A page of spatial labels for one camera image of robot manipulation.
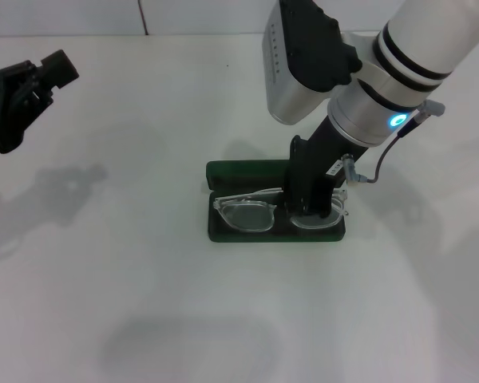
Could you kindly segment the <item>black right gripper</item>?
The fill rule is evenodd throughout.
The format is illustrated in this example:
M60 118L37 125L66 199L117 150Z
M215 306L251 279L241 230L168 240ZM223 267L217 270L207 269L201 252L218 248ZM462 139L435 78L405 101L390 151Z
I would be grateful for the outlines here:
M283 194L287 212L293 216L331 213L334 190L345 181L344 171L328 172L346 154L359 159L367 148L342 136L326 118L307 140L295 136L285 173Z

